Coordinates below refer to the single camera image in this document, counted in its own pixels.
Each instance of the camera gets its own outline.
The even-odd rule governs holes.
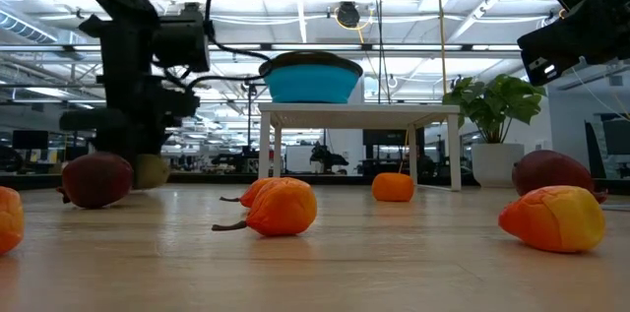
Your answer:
[[[630,0],[557,1],[557,21],[518,39],[532,85],[560,78],[580,58],[589,65],[630,58]]]

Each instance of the green plant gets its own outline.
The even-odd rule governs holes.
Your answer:
[[[501,144],[512,119],[529,125],[532,117],[540,113],[539,104],[545,95],[543,87],[502,74],[488,84],[474,82],[473,78],[462,79],[444,95],[442,103],[460,106],[460,127],[468,117],[479,128],[486,144]]]

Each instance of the table leg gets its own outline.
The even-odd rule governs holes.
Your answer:
[[[409,176],[413,179],[413,184],[417,185],[417,140],[415,138],[415,126],[407,128],[409,137]]]
[[[451,162],[451,190],[462,190],[462,167],[460,165],[460,128],[458,125],[459,115],[448,116],[449,132],[449,159]]]
[[[263,112],[260,121],[260,152],[258,153],[258,178],[269,176],[269,132],[271,131],[272,114]]]
[[[274,176],[280,177],[283,169],[283,128],[276,127],[276,137],[274,141]]]

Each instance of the fruit stem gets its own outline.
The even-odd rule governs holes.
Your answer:
[[[220,197],[219,200],[227,201],[227,202],[230,202],[230,203],[238,203],[240,201],[240,198],[229,199],[229,198]]]
[[[241,221],[239,223],[235,223],[233,225],[220,225],[220,224],[213,224],[213,231],[227,231],[227,230],[236,230],[236,229],[243,229],[247,227],[247,222],[245,221]]]
[[[57,190],[57,193],[63,195],[63,198],[61,200],[63,201],[64,204],[70,203],[70,199],[68,198],[68,196],[66,195],[66,191],[62,187],[58,187],[56,190]]]

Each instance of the fake fruit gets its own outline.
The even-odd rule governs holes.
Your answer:
[[[603,211],[588,190],[572,186],[536,189],[509,204],[499,226],[528,245],[573,253],[595,248],[603,239]]]
[[[80,156],[61,173],[64,204],[98,209],[124,198],[133,184],[133,169],[121,156],[94,153]]]
[[[413,179],[406,174],[380,173],[372,182],[372,196],[378,201],[408,202],[414,192]]]
[[[583,165],[555,151],[540,150],[524,156],[514,164],[512,182],[520,196],[547,186],[569,185],[590,191],[599,203],[607,198],[605,193],[596,193],[595,182]]]
[[[136,156],[136,189],[158,188],[168,181],[170,169],[168,164],[156,155]]]
[[[251,227],[266,236],[294,235],[305,231],[317,217],[317,200],[310,185],[282,178],[258,193],[247,218],[232,226],[215,224],[212,230]]]
[[[24,237],[24,211],[20,194],[0,187],[0,255],[17,247]]]
[[[234,199],[220,197],[220,200],[231,202],[231,203],[240,202],[240,205],[244,206],[245,208],[251,208],[252,204],[254,204],[254,199],[256,199],[261,189],[263,189],[263,187],[269,184],[270,182],[274,180],[278,180],[278,179],[279,178],[277,177],[258,179],[255,182],[253,182],[252,185],[249,186],[249,188],[247,188],[247,190],[245,191],[245,194],[243,194],[242,197],[234,198]]]

